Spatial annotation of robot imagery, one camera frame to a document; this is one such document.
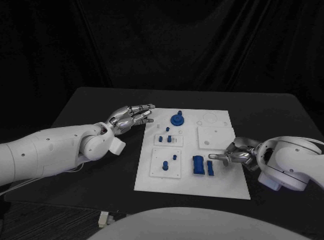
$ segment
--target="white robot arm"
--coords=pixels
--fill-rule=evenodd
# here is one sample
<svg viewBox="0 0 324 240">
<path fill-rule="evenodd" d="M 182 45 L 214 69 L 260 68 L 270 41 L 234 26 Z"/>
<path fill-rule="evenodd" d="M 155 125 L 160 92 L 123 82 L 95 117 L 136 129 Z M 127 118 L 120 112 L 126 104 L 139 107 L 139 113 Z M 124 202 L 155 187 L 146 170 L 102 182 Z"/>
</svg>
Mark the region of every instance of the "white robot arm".
<svg viewBox="0 0 324 240">
<path fill-rule="evenodd" d="M 237 137 L 224 154 L 210 154 L 208 158 L 230 163 L 241 163 L 254 171 L 260 168 L 259 182 L 270 189 L 285 186 L 302 191 L 309 179 L 324 189 L 324 154 L 319 148 L 302 137 L 282 136 L 263 143 Z"/>
<path fill-rule="evenodd" d="M 23 179 L 56 175 L 88 161 L 115 155 L 126 143 L 115 137 L 147 119 L 155 105 L 120 108 L 105 123 L 42 130 L 21 139 L 0 144 L 0 186 Z"/>
</svg>

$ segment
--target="blue object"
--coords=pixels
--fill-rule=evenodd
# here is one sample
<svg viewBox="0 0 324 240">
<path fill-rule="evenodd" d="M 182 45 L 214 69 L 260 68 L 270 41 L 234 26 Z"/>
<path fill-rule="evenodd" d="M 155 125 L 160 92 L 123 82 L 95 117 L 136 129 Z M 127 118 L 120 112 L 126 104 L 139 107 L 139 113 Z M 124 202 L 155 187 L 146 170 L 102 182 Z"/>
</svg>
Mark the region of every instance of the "blue object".
<svg viewBox="0 0 324 240">
<path fill-rule="evenodd" d="M 214 175 L 212 161 L 207 161 L 207 173 L 208 173 L 208 176 Z"/>
<path fill-rule="evenodd" d="M 163 167 L 162 167 L 162 169 L 163 169 L 163 171 L 166 171 L 168 170 L 168 162 L 166 161 L 163 161 Z"/>
<path fill-rule="evenodd" d="M 185 122 L 185 119 L 182 117 L 182 112 L 178 111 L 178 114 L 170 117 L 170 124 L 173 126 L 181 126 Z"/>
<path fill-rule="evenodd" d="M 204 158 L 201 156 L 192 156 L 192 173 L 205 174 L 204 171 Z"/>
</svg>

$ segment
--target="black backdrop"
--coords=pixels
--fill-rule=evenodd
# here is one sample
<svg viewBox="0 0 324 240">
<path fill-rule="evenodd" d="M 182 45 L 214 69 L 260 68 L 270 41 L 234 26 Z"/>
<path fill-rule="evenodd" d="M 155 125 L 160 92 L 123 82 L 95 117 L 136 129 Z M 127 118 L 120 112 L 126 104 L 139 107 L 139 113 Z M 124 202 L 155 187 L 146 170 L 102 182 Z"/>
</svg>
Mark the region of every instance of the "black backdrop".
<svg viewBox="0 0 324 240">
<path fill-rule="evenodd" d="M 324 134 L 324 0 L 0 0 L 0 143 L 79 86 L 292 93 Z"/>
</svg>

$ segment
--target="table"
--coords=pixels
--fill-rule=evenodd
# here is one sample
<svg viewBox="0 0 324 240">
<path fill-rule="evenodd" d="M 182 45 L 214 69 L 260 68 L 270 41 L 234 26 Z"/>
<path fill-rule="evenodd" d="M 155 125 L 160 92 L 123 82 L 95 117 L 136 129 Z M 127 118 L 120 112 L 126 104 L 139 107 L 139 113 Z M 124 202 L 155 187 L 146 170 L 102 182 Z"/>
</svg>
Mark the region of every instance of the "table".
<svg viewBox="0 0 324 240">
<path fill-rule="evenodd" d="M 291 94 L 162 91 L 81 87 L 52 127 L 105 121 L 124 105 L 155 104 L 157 108 L 227 110 L 236 136 L 264 141 L 301 136 L 324 141 L 317 126 Z M 244 176 L 251 200 L 133 191 L 144 126 L 118 138 L 126 142 L 120 156 L 108 153 L 88 162 L 79 172 L 43 178 L 5 195 L 5 201 L 92 208 L 134 214 L 166 207 L 227 211 L 263 220 L 305 236 L 324 236 L 324 191 L 311 181 L 305 191 L 272 191 L 257 182 L 260 171 Z"/>
</svg>

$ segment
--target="robotic hand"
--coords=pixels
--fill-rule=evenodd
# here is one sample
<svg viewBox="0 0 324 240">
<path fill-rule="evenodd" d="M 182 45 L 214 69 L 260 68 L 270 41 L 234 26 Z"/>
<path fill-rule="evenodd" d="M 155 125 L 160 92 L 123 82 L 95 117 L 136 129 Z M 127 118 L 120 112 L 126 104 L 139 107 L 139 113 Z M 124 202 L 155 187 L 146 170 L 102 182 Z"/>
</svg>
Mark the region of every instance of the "robotic hand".
<svg viewBox="0 0 324 240">
<path fill-rule="evenodd" d="M 324 155 L 308 138 L 282 136 L 264 142 L 237 137 L 224 154 L 210 154 L 208 158 L 221 160 L 224 166 L 241 163 L 249 171 L 260 168 L 259 182 L 270 189 L 285 186 L 302 191 L 309 179 L 324 189 Z"/>
<path fill-rule="evenodd" d="M 152 109 L 152 104 L 126 106 L 102 123 L 50 128 L 0 144 L 0 185 L 56 175 L 101 159 L 107 151 L 120 155 L 126 143 L 115 136 L 153 122 Z"/>
</svg>

